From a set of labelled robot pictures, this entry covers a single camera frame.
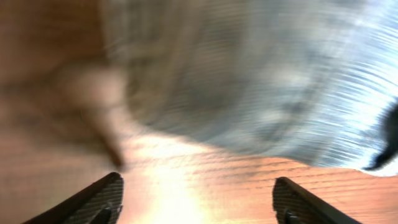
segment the wooden surface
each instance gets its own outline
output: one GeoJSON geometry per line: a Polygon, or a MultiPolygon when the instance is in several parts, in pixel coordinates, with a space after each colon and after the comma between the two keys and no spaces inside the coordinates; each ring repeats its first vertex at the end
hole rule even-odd
{"type": "MultiPolygon", "coordinates": [[[[103,149],[55,134],[51,93],[25,88],[77,57],[101,55],[95,1],[5,0],[0,4],[0,223],[44,212],[113,170],[103,149]]],[[[319,169],[285,159],[242,157],[183,139],[121,130],[127,169],[119,224],[276,223],[271,190],[286,176],[363,223],[395,223],[398,177],[319,169]]]]}

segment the garment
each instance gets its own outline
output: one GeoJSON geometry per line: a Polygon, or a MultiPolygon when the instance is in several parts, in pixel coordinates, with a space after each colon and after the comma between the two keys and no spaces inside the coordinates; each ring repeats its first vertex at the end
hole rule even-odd
{"type": "Polygon", "coordinates": [[[398,1],[107,1],[134,119],[235,153],[395,175],[398,1]]]}

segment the wooden floor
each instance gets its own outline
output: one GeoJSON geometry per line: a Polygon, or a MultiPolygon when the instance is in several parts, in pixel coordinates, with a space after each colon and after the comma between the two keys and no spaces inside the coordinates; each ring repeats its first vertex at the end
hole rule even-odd
{"type": "MultiPolygon", "coordinates": [[[[95,142],[53,136],[49,124],[58,121],[30,101],[51,95],[21,85],[71,58],[102,54],[96,7],[94,0],[0,4],[0,223],[32,218],[113,170],[95,142]]],[[[132,134],[123,146],[119,224],[276,223],[271,191],[281,176],[359,222],[398,220],[398,177],[236,156],[162,136],[132,134]]]]}

